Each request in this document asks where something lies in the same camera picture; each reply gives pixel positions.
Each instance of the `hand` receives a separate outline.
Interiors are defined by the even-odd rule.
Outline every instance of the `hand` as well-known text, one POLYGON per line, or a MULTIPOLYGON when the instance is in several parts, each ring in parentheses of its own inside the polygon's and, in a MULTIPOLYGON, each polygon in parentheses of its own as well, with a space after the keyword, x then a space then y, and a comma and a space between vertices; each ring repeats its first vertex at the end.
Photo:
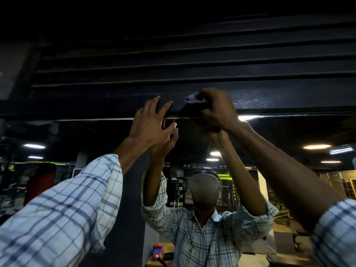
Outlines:
POLYGON ((204 119, 212 126, 218 126, 225 131, 232 130, 241 121, 234 108, 234 104, 229 95, 219 89, 206 88, 197 94, 196 99, 211 101, 211 108, 202 110, 204 119))
POLYGON ((145 146, 151 146, 167 139, 176 129, 176 123, 172 123, 166 129, 162 129, 162 120, 168 110, 171 108, 173 102, 166 103, 162 109, 156 113, 156 108, 160 97, 157 96, 153 100, 146 102, 145 107, 136 112, 133 119, 129 138, 143 141, 145 146))
POLYGON ((178 140, 178 128, 172 134, 172 137, 166 138, 165 140, 153 145, 149 149, 149 157, 151 162, 153 161, 164 161, 166 155, 174 148, 178 140))
POLYGON ((224 149, 228 144, 231 144, 229 135, 221 129, 219 132, 215 132, 212 129, 207 129, 206 136, 217 150, 224 149))

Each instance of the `white vr headset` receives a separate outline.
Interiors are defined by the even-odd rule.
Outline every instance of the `white vr headset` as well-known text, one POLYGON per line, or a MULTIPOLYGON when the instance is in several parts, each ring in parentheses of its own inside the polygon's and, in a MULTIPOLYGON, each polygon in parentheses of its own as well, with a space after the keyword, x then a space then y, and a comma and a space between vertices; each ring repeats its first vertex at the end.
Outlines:
POLYGON ((201 174, 195 174, 189 178, 189 190, 194 193, 218 193, 219 181, 216 176, 202 170, 201 174))

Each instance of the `ceiling light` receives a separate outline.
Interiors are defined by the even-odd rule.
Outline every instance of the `ceiling light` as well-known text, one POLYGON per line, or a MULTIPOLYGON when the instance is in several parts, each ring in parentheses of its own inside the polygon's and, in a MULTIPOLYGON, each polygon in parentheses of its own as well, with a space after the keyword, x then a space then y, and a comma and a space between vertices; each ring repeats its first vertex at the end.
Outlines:
POLYGON ((238 119, 240 121, 246 122, 248 120, 252 120, 252 119, 255 119, 258 117, 259 117, 258 115, 242 115, 242 116, 239 116, 238 119))
POLYGON ((322 163, 336 164, 336 163, 341 163, 341 161, 339 161, 339 160, 325 160, 325 161, 322 161, 322 163))
POLYGON ((329 147, 331 147, 331 145, 329 144, 314 144, 314 145, 304 146, 303 148, 308 150, 316 150, 316 149, 325 149, 329 147))
POLYGON ((46 148, 43 145, 32 144, 32 143, 27 143, 27 144, 24 145, 24 147, 33 148, 33 149, 44 149, 44 148, 46 148))
POLYGON ((330 154, 341 154, 341 153, 345 153, 345 152, 351 152, 353 151, 354 148, 352 147, 346 147, 346 148, 339 148, 339 149, 331 149, 330 150, 330 154))
POLYGON ((41 157, 41 156, 29 156, 29 158, 33 158, 33 159, 43 159, 43 157, 41 157))
POLYGON ((212 155, 212 156, 221 156, 221 153, 218 152, 218 151, 212 151, 212 152, 210 153, 210 155, 212 155))

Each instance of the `shirt sleeve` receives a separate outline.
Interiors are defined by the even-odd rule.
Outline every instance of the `shirt sleeve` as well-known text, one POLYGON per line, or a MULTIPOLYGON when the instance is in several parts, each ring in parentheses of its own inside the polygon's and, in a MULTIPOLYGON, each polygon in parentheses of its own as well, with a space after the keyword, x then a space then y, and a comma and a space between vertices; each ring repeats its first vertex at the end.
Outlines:
POLYGON ((256 241, 272 229, 274 216, 278 209, 266 200, 267 214, 251 215, 241 204, 236 212, 222 214, 225 229, 227 229, 236 243, 256 241))
POLYGON ((90 162, 0 227, 0 266, 76 266, 104 249, 122 194, 118 156, 90 162))
POLYGON ((324 213, 311 242, 322 266, 356 266, 356 201, 345 199, 324 213))
MULTIPOLYGON (((142 190, 141 198, 143 198, 143 185, 145 176, 142 177, 142 190)), ((167 204, 167 179, 161 174, 161 182, 159 183, 159 191, 157 199, 153 206, 143 206, 142 214, 146 223, 156 230, 158 233, 168 238, 174 245, 176 244, 176 236, 179 228, 179 224, 183 215, 187 210, 183 207, 180 208, 168 208, 167 204)))

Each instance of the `shirt collar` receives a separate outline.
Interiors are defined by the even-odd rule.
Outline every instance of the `shirt collar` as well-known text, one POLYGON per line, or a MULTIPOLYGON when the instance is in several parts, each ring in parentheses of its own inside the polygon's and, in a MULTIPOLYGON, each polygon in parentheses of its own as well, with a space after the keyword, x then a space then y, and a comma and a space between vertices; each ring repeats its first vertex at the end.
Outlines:
MULTIPOLYGON (((195 220, 197 220, 197 218, 194 215, 194 210, 190 213, 190 219, 195 218, 195 220)), ((217 213, 216 209, 214 211, 214 213, 211 215, 210 217, 214 222, 219 222, 220 221, 220 217, 219 214, 217 213)))

